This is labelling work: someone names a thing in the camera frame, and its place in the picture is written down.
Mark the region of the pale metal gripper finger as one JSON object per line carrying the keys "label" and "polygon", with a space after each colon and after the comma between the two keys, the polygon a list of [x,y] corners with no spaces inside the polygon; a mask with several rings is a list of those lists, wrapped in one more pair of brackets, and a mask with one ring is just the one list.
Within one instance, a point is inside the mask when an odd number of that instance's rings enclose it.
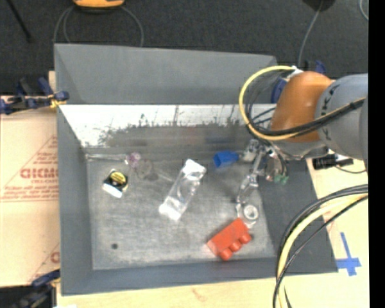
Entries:
{"label": "pale metal gripper finger", "polygon": [[254,191],[259,188],[259,176],[256,174],[248,174],[243,178],[239,186],[236,202],[245,204]]}
{"label": "pale metal gripper finger", "polygon": [[243,151],[243,162],[253,162],[259,150],[260,142],[257,139],[250,139]]}

